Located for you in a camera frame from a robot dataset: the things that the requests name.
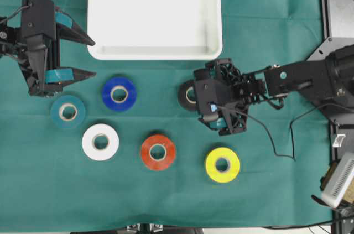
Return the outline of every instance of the white plastic tray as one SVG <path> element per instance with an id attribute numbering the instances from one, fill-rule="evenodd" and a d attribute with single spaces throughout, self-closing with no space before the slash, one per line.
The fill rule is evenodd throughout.
<path id="1" fill-rule="evenodd" d="M 221 0 L 88 0 L 88 47 L 99 60 L 212 60 Z"/>

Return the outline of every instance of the teal tape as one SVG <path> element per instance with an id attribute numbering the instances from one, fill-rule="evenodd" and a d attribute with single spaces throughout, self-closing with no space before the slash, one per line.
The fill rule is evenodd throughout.
<path id="1" fill-rule="evenodd" d="M 55 21 L 68 28 L 72 28 L 72 19 L 66 14 L 55 12 Z"/>
<path id="2" fill-rule="evenodd" d="M 220 118 L 220 119 L 210 123 L 210 128 L 212 128 L 212 129 L 222 129 L 225 127 L 227 127 L 227 124 L 223 118 Z"/>
<path id="3" fill-rule="evenodd" d="M 49 70 L 45 73 L 45 82 L 47 84 L 71 80 L 74 80 L 72 69 Z"/>
<path id="4" fill-rule="evenodd" d="M 63 113 L 66 107 L 75 111 L 69 119 Z M 79 126 L 85 119 L 86 109 L 84 103 L 75 96 L 61 96 L 52 105 L 50 117 L 62 129 L 72 129 Z"/>

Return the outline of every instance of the green cloth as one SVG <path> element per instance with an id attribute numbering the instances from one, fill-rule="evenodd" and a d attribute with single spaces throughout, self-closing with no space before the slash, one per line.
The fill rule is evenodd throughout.
<path id="1" fill-rule="evenodd" d="M 86 29 L 87 0 L 54 1 Z M 0 0 L 0 15 L 10 15 L 20 3 Z M 221 58 L 232 58 L 243 72 L 305 60 L 322 41 L 319 0 L 222 0 L 222 12 Z M 18 25 L 19 17 L 9 24 Z M 293 162 L 273 155 L 266 132 L 252 120 L 246 133 L 219 137 L 179 106 L 179 85 L 204 62 L 98 61 L 86 46 L 63 41 L 61 63 L 97 72 L 65 89 L 87 109 L 84 123 L 72 131 L 52 122 L 55 98 L 29 97 L 17 64 L 0 59 L 0 231 L 92 231 L 137 222 L 303 225 L 331 218 L 310 197 L 320 195 L 329 162 L 327 120 L 318 112 L 295 124 Z M 110 111 L 101 100 L 103 84 L 115 75 L 129 77 L 138 91 L 136 104 L 124 113 Z M 278 153 L 290 154 L 290 120 L 310 108 L 291 93 L 281 111 L 261 104 L 249 113 L 267 124 Z M 81 148 L 83 133 L 95 123 L 111 125 L 121 140 L 106 162 L 94 162 Z M 154 132 L 176 146 L 174 164 L 161 172 L 148 170 L 139 156 Z M 204 171 L 205 156 L 218 146 L 233 149 L 241 161 L 240 174 L 229 184 L 214 183 Z"/>

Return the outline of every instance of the yellow tape roll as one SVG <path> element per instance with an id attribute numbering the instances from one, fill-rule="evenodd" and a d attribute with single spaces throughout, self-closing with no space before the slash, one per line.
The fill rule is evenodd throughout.
<path id="1" fill-rule="evenodd" d="M 218 171 L 216 162 L 219 159 L 227 161 L 227 169 Z M 229 183 L 240 172 L 240 160 L 238 156 L 229 148 L 220 147 L 211 151 L 205 159 L 205 170 L 209 177 L 217 183 Z"/>

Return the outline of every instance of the cable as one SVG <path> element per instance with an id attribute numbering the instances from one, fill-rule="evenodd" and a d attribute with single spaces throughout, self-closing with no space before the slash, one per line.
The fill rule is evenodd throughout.
<path id="1" fill-rule="evenodd" d="M 335 104 L 335 103 L 327 103 L 327 104 L 322 104 L 322 105 L 316 106 L 316 107 L 310 109 L 309 111 L 301 114 L 300 116 L 296 117 L 295 119 L 293 119 L 290 122 L 290 132 L 291 132 L 291 142 L 292 142 L 292 145 L 293 145 L 293 157 L 294 158 L 295 158 L 295 141 L 294 141 L 294 131 L 293 131 L 294 122 L 297 121 L 298 119 L 306 116 L 307 114 L 311 113 L 312 111 L 319 110 L 320 108 L 323 108 L 323 107 L 326 107 L 326 106 L 334 106 L 334 107 L 341 108 L 343 110 L 347 110 L 347 111 L 350 111 L 350 112 L 354 113 L 354 110 L 351 109 L 351 108 L 347 108 L 347 107 L 344 107 L 344 106 L 341 106 L 341 105 L 338 105 L 338 104 Z"/>
<path id="2" fill-rule="evenodd" d="M 268 102 L 269 105 L 271 105 L 273 108 L 275 108 L 276 110 L 281 110 L 284 107 L 284 99 L 283 98 L 279 98 L 279 105 L 275 104 L 274 102 L 272 102 L 271 99 L 267 98 L 265 95 L 261 95 L 261 97 Z"/>
<path id="3" fill-rule="evenodd" d="M 325 230 L 323 227 L 319 226 L 320 229 L 322 229 L 323 231 L 327 232 L 328 234 L 331 234 L 331 232 Z"/>
<path id="4" fill-rule="evenodd" d="M 315 224 L 311 224 L 311 225 L 287 226 L 287 227 L 269 226 L 269 227 L 263 227 L 263 228 L 266 228 L 269 230 L 296 230 L 299 228 L 317 227 L 317 226 L 322 226 L 322 225 L 333 224 L 333 223 L 340 222 L 340 221 L 346 220 L 346 219 L 354 219 L 354 215 L 341 217 L 340 219 L 333 219 L 333 220 L 328 220 L 328 221 L 324 221 L 324 222 L 319 222 L 319 223 L 315 223 Z"/>
<path id="5" fill-rule="evenodd" d="M 237 113 L 237 114 L 240 114 L 240 115 L 243 115 L 243 116 L 246 116 L 248 118 L 251 118 L 252 120 L 254 120 L 255 122 L 257 122 L 258 124 L 260 124 L 261 126 L 263 126 L 263 128 L 265 129 L 265 131 L 267 132 L 268 136 L 269 136 L 269 139 L 272 143 L 272 147 L 273 147 L 273 152 L 274 152 L 274 155 L 276 155 L 277 157 L 285 157 L 285 158 L 291 158 L 293 161 L 296 161 L 295 160 L 295 155 L 294 155 L 294 148 L 293 148 L 293 155 L 282 155 L 282 154 L 278 154 L 277 153 L 277 150 L 275 148 L 275 145 L 274 145 L 274 140 L 273 140 L 273 137 L 272 135 L 270 134 L 270 131 L 268 130 L 267 126 L 261 122 L 260 120 L 252 117 L 251 115 L 247 114 L 247 113 L 244 113 L 242 111 L 239 111 L 237 109 L 231 109 L 231 108 L 226 108 L 226 107 L 222 107 L 222 106 L 218 106 L 216 105 L 216 107 L 222 109 L 222 110 L 229 110 L 229 111 L 233 111 L 234 113 Z"/>
<path id="6" fill-rule="evenodd" d="M 25 9 L 27 9 L 27 8 L 29 8 L 29 7 L 30 7 L 30 6 L 22 6 L 22 7 L 18 8 L 15 12 L 13 12 L 12 15 L 10 15 L 9 17 L 7 17 L 7 18 L 5 18 L 5 19 L 2 19 L 2 20 L 0 21 L 0 25 L 3 24 L 3 23 L 5 23 L 5 22 L 7 22 L 7 21 L 9 21 L 10 19 L 14 18 L 15 16 L 17 16 L 17 14 L 18 14 L 19 12 L 21 12 L 22 10 L 25 10 Z"/>

